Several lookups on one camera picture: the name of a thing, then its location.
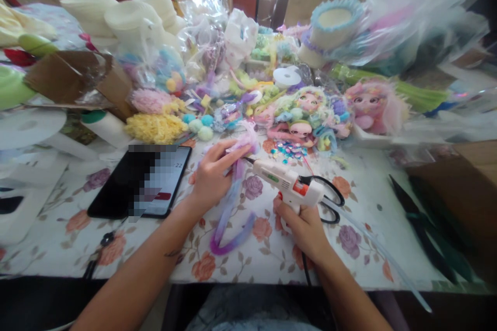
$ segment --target hand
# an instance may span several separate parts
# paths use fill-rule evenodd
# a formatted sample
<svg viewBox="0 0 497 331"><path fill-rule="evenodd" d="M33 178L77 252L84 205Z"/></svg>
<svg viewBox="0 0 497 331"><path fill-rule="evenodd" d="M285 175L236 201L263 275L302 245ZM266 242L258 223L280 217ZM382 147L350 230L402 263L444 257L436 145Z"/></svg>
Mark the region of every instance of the hand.
<svg viewBox="0 0 497 331"><path fill-rule="evenodd" d="M231 187L231 172L226 174L226 170L250 150L250 145L246 145L226 154L226 149L236 142L237 140L218 142L209 149L198 166L191 197L197 208L200 207L201 216L219 203Z"/></svg>
<svg viewBox="0 0 497 331"><path fill-rule="evenodd" d="M277 205L276 212L291 228L297 246L318 267L323 267L326 260L336 256L328 243L317 206L300 206L300 216L298 216L279 197L274 199L274 203Z"/></svg>

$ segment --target ribbon spool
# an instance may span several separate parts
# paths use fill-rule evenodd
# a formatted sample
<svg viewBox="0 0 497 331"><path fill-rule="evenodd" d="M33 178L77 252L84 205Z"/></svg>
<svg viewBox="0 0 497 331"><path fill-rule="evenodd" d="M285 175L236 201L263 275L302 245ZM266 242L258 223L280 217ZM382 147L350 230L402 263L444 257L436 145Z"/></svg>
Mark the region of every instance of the ribbon spool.
<svg viewBox="0 0 497 331"><path fill-rule="evenodd" d="M273 72L274 84L281 90L289 89L302 80L295 71L287 68L279 68Z"/></svg>

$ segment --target white bottle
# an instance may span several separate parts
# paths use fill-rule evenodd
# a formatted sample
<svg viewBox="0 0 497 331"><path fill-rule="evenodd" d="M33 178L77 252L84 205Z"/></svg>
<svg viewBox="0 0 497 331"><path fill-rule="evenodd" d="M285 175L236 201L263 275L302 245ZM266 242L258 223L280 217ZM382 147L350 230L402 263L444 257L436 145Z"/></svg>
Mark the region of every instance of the white bottle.
<svg viewBox="0 0 497 331"><path fill-rule="evenodd" d="M116 148L125 147L132 140L124 131L124 123L104 110L83 111L81 124Z"/></svg>

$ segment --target smartphone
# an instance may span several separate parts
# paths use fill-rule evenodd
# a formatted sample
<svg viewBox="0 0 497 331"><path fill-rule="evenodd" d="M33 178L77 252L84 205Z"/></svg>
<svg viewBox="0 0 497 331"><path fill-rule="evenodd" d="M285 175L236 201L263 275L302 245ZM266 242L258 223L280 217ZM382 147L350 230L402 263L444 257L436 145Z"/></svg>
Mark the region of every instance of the smartphone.
<svg viewBox="0 0 497 331"><path fill-rule="evenodd" d="M192 152L186 146L134 146L88 208L88 216L166 218Z"/></svg>

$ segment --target hot glue gun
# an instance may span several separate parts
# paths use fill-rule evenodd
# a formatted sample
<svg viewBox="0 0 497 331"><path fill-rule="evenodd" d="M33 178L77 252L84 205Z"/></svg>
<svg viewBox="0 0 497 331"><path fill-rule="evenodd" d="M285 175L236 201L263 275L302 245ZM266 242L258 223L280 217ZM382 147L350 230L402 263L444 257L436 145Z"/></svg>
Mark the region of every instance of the hot glue gun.
<svg viewBox="0 0 497 331"><path fill-rule="evenodd" d="M264 181L280 190L282 200L288 204L297 215L300 215L300 206L313 207L325 196L325 186L313 179L308 183L302 182L302 177L290 167L274 161L244 158L253 166L254 173ZM282 221L283 228L289 231Z"/></svg>

